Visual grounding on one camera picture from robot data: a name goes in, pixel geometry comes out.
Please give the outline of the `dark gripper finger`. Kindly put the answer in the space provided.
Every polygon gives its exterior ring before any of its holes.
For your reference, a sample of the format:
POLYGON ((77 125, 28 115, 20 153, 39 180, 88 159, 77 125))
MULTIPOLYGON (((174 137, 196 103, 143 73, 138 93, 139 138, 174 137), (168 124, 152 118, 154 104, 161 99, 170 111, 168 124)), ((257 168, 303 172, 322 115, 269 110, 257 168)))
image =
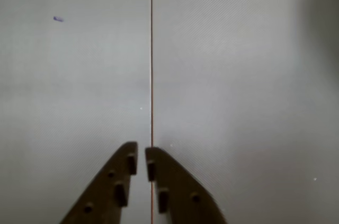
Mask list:
POLYGON ((159 214, 168 223, 226 223, 211 194, 168 152, 145 149, 148 180, 155 183, 159 214))
POLYGON ((61 223, 120 223, 128 205, 131 176, 137 173, 138 144, 116 150, 65 215, 61 223))

